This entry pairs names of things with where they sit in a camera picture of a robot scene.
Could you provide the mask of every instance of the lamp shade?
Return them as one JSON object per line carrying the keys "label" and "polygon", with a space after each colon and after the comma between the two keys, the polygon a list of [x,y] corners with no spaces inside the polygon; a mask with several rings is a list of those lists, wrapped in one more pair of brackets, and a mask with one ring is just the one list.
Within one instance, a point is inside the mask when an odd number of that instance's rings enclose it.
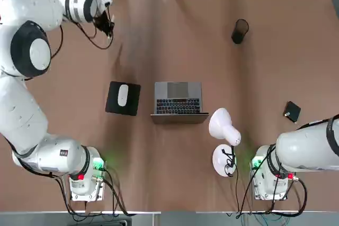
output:
{"label": "lamp shade", "polygon": [[210,135],[216,139],[226,139],[231,146],[239,145],[240,132],[232,126],[232,120],[225,108],[217,109],[208,126]]}

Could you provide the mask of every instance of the computer mouse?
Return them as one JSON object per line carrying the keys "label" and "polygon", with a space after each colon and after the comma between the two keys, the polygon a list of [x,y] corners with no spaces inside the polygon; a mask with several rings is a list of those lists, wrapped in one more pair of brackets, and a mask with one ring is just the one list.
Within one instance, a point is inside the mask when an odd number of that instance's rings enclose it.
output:
{"label": "computer mouse", "polygon": [[128,86],[123,84],[119,88],[118,92],[118,105],[124,107],[127,102],[127,95],[128,95]]}

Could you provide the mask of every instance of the small black box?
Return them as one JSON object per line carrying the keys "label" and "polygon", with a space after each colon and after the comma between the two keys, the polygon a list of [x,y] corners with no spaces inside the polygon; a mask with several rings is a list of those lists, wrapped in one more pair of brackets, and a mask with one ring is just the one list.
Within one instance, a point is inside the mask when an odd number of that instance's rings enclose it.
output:
{"label": "small black box", "polygon": [[293,102],[289,101],[286,104],[286,108],[284,110],[284,116],[291,120],[294,124],[297,123],[298,117],[300,114],[301,108],[294,104]]}

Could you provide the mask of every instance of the desk lamp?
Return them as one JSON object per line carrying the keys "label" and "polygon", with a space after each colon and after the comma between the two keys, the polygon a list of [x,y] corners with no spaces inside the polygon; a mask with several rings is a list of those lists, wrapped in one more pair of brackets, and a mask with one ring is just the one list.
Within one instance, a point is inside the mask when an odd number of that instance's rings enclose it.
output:
{"label": "desk lamp", "polygon": [[210,135],[225,139],[231,145],[220,144],[213,152],[212,162],[216,172],[223,177],[231,177],[236,168],[234,146],[240,144],[241,134],[232,126],[231,117],[225,108],[217,109],[209,123]]}

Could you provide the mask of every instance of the laptop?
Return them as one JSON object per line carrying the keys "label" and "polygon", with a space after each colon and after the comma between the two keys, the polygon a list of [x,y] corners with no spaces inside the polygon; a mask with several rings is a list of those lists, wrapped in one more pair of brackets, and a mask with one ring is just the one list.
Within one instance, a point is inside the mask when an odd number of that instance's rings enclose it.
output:
{"label": "laptop", "polygon": [[209,116],[202,111],[200,82],[156,82],[154,90],[156,124],[202,123]]}

